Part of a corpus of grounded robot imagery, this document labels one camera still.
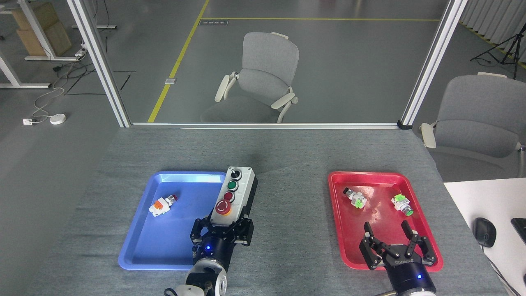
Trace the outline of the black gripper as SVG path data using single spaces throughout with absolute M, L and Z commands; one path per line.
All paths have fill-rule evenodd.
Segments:
M 224 231 L 224 239 L 212 236 L 214 230 L 210 218 L 196 219 L 190 232 L 193 243 L 193 263 L 201 259 L 216 260 L 223 268 L 229 268 L 235 244 L 250 246 L 254 224 L 250 218 L 240 218 Z
M 436 293 L 424 265 L 432 266 L 436 262 L 436 254 L 426 236 L 420 236 L 410 227 L 408 221 L 401 223 L 402 230 L 409 244 L 406 246 L 390 246 L 378 240 L 369 222 L 365 222 L 365 231 L 359 244 L 359 249 L 370 270 L 378 266 L 385 266 L 389 281 L 397 294 L 418 294 L 420 292 Z M 422 251 L 422 258 L 415 253 L 418 245 Z

